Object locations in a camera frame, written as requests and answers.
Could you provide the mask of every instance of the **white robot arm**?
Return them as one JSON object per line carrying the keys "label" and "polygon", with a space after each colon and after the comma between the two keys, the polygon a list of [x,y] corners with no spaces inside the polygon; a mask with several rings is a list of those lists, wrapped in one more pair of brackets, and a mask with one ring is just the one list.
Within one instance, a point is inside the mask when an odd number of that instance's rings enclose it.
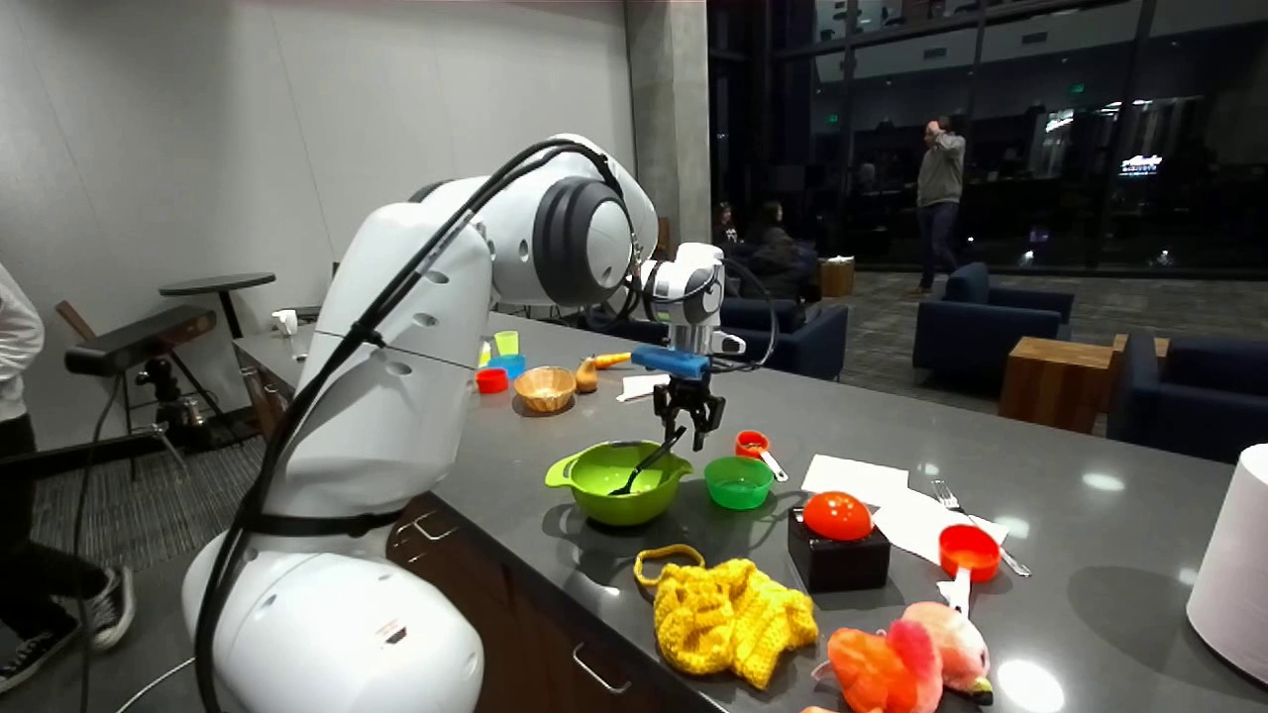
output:
{"label": "white robot arm", "polygon": [[715,429],[705,353],[722,248],[653,261],[657,212],[586,139],[547,139],[488,178],[381,207],[353,236],[285,422],[226,534],[191,562],[184,605],[200,689],[248,707],[477,707],[477,629],[385,557],[381,530],[459,448],[485,319],[504,304],[595,304],[617,290],[672,319],[646,349]]}

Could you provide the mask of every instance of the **gray countertop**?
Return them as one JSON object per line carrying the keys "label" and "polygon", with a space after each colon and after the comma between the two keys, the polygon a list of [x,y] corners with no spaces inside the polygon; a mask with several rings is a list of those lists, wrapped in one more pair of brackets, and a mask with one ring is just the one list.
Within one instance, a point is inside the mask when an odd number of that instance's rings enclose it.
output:
{"label": "gray countertop", "polygon": [[[617,343],[517,318],[493,323],[522,331],[529,363],[578,363]],[[296,374],[294,349],[282,340],[248,337],[240,349],[257,363],[277,363],[282,380]],[[970,605],[994,654],[990,707],[1268,707],[1268,689],[1209,654],[1185,623],[1189,576],[1216,522],[1230,463],[786,373],[734,373],[718,380],[718,390],[724,390],[724,422],[703,452],[683,438],[677,454],[695,463],[695,476],[676,509],[646,530],[599,530],[567,489],[545,488],[545,472],[567,452],[599,438],[662,438],[649,400],[616,400],[617,373],[606,373],[604,388],[578,396],[565,415],[521,415],[513,396],[472,396],[455,472],[438,493],[657,658],[649,603],[631,576],[644,547],[695,542],[711,562],[755,557],[775,576],[802,587],[786,509],[810,459],[825,452],[905,466],[912,488],[953,488],[970,514],[1006,520],[1015,557],[1033,571],[1033,576],[994,576]],[[703,472],[744,422],[775,436],[793,481],[759,514],[724,514],[711,505]],[[819,635],[879,629],[908,603],[938,599],[937,580],[937,567],[896,549],[886,591],[817,599]],[[742,679],[699,679],[699,689],[722,707],[834,706],[834,689],[817,689],[814,668],[810,648],[781,666],[769,694]]]}

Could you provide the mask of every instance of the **green bowl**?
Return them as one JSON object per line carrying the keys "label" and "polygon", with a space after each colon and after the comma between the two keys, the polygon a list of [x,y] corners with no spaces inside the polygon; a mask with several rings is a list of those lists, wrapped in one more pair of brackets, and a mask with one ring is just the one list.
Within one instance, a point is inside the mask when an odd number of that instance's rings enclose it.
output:
{"label": "green bowl", "polygon": [[646,452],[657,452],[657,443],[621,438],[565,454],[553,463],[547,488],[570,488],[570,499],[595,522],[644,525],[676,505],[677,480],[689,472],[685,459],[662,452],[639,472],[631,493],[609,493],[631,480]]}
{"label": "green bowl", "polygon": [[775,476],[763,459],[724,454],[705,466],[705,489],[724,509],[759,509],[775,489]]}

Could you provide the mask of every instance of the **white container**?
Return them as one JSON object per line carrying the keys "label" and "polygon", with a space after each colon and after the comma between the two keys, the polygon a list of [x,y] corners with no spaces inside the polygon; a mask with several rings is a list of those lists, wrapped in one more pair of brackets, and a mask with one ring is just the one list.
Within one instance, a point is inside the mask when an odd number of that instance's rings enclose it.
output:
{"label": "white container", "polygon": [[1268,443],[1243,448],[1214,542],[1203,557],[1189,623],[1237,668],[1268,685]]}

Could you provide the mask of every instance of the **yellow object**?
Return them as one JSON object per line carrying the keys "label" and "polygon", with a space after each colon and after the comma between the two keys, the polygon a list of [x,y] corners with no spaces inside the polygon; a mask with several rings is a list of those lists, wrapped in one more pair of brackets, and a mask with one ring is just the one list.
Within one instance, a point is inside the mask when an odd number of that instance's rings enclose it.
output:
{"label": "yellow object", "polygon": [[[646,574],[649,557],[685,553]],[[662,658],[689,674],[742,674],[755,689],[769,689],[786,648],[819,642],[817,605],[804,591],[789,591],[755,557],[705,567],[695,547],[644,549],[633,557],[639,587],[653,591],[653,629]]]}
{"label": "yellow object", "polygon": [[493,343],[500,349],[500,355],[521,355],[521,331],[517,327],[497,331]]}
{"label": "yellow object", "polygon": [[595,369],[578,369],[574,380],[578,380],[578,390],[595,390],[599,388],[599,373]]}
{"label": "yellow object", "polygon": [[595,353],[595,355],[586,355],[584,369],[606,373],[606,369],[627,369],[627,363],[631,363],[631,353]]}

